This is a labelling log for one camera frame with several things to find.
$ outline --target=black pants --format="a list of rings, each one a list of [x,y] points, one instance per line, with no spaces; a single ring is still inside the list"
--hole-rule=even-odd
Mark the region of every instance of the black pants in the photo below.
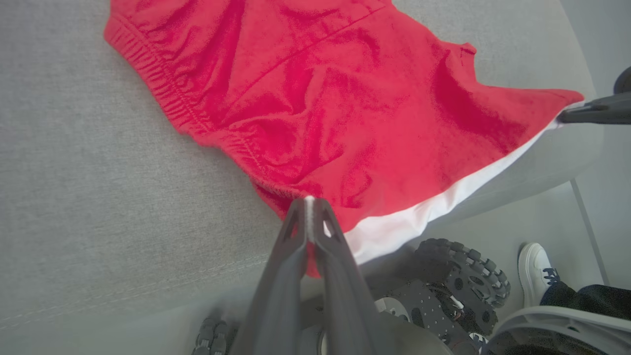
[[[591,285],[576,292],[563,282],[558,282],[543,295],[541,305],[631,320],[631,291],[615,287]]]

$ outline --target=gray upholstery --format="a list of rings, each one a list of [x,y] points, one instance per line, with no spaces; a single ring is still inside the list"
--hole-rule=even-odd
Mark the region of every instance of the gray upholstery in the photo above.
[[[557,0],[395,3],[476,46],[483,83],[594,96]],[[175,132],[102,39],[108,13],[81,0],[0,11],[1,353],[253,285],[280,226],[235,164]],[[568,181],[601,139],[590,125],[547,133],[443,222]]]

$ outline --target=red garment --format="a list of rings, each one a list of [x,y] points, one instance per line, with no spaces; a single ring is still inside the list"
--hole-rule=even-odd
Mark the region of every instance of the red garment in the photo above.
[[[473,46],[388,0],[112,0],[105,38],[281,218],[326,198],[358,262],[417,236],[583,100],[478,83]]]

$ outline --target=seam stitching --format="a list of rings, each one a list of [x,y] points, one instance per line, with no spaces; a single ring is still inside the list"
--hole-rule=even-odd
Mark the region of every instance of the seam stitching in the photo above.
[[[233,107],[233,106],[237,103],[237,101],[239,101],[239,100],[240,100],[240,99],[241,99],[241,98],[242,98],[245,94],[247,94],[247,92],[248,92],[248,91],[250,91],[250,89],[251,89],[254,85],[256,85],[259,81],[261,81],[263,78],[265,78],[268,74],[270,74],[272,71],[274,71],[276,68],[278,68],[281,64],[283,64],[283,63],[287,62],[289,59],[291,59],[291,58],[293,58],[293,57],[297,56],[298,54],[300,54],[300,53],[302,53],[302,52],[306,51],[307,49],[309,49],[309,48],[311,48],[311,47],[315,46],[316,44],[319,44],[320,42],[322,42],[322,41],[324,41],[324,40],[328,39],[329,37],[331,37],[331,36],[333,36],[333,35],[336,35],[337,33],[341,32],[341,31],[343,31],[343,30],[346,30],[348,27],[351,27],[352,25],[354,25],[354,24],[358,23],[359,21],[362,21],[363,19],[365,19],[365,18],[369,17],[370,15],[372,15],[372,14],[374,14],[374,13],[376,13],[376,12],[378,12],[379,10],[382,10],[382,9],[384,9],[384,8],[386,8],[386,5],[385,5],[385,4],[384,4],[384,5],[382,5],[382,7],[380,7],[380,8],[378,8],[378,9],[376,9],[375,11],[373,11],[373,12],[371,12],[371,13],[369,13],[369,14],[367,14],[367,15],[365,15],[365,16],[363,16],[363,17],[361,17],[361,18],[358,18],[357,20],[355,20],[355,21],[353,21],[353,22],[349,23],[347,26],[344,26],[344,27],[340,28],[340,29],[339,29],[339,30],[337,30],[337,31],[334,31],[334,32],[329,33],[328,35],[326,35],[326,36],[322,37],[321,39],[318,39],[317,41],[315,41],[315,42],[311,43],[310,45],[308,45],[308,46],[304,47],[303,49],[300,49],[299,51],[296,51],[296,52],[294,52],[294,53],[290,54],[289,56],[287,56],[286,58],[282,59],[282,60],[281,60],[281,61],[279,61],[276,65],[274,65],[272,68],[270,68],[269,70],[267,70],[267,71],[266,71],[263,75],[261,75],[258,79],[254,80],[254,81],[253,81],[253,82],[252,82],[252,83],[251,83],[251,84],[250,84],[250,85],[249,85],[249,86],[245,89],[245,91],[243,91],[243,93],[242,93],[241,95],[239,95],[239,97],[237,97],[237,98],[236,98],[236,99],[235,99],[235,100],[234,100],[234,101],[233,101],[233,102],[232,102],[232,103],[228,106],[228,109],[226,109],[226,112],[228,112],[228,111],[229,111],[229,110],[230,110],[230,109],[231,109],[231,108],[232,108],[232,107]]]
[[[252,157],[252,160],[254,160],[254,163],[256,163],[256,166],[259,168],[259,171],[261,173],[265,174],[265,177],[269,180],[269,174],[268,174],[267,170],[263,170],[263,167],[262,167],[261,163],[259,162],[259,159],[257,159],[256,156],[254,156],[254,153],[252,153],[252,149],[251,149],[250,145],[245,142],[245,139],[243,138],[243,135],[239,134],[237,136],[239,137],[239,140],[241,141],[241,144],[243,144],[243,146],[245,147],[247,152]]]
[[[138,30],[134,25],[132,25],[129,21],[127,21],[127,19],[124,18],[122,15],[118,13],[112,13],[111,17],[112,19],[116,20],[123,28],[125,28],[127,32],[133,35],[134,38],[138,39],[139,44],[147,48],[148,52],[156,59],[156,61],[158,62],[158,65],[160,66],[160,71],[162,72],[164,76],[166,76],[166,79],[168,80],[167,85],[172,88],[172,90],[178,96],[178,99],[180,103],[182,104],[182,106],[184,106],[186,110],[189,112],[189,114],[195,119],[196,126],[202,127],[209,134],[212,133],[211,130],[207,127],[207,125],[205,125],[199,119],[199,115],[195,114],[195,111],[189,105],[188,100],[184,100],[184,94],[182,93],[180,88],[175,84],[176,82],[175,77],[173,76],[173,74],[171,74],[171,72],[166,70],[166,64],[165,64],[166,60],[164,59],[164,57],[162,57],[162,55],[160,55],[153,48],[153,45],[151,44],[151,42],[149,42],[146,36],[140,30]],[[203,111],[202,113],[205,114],[206,116],[209,116],[206,111]]]

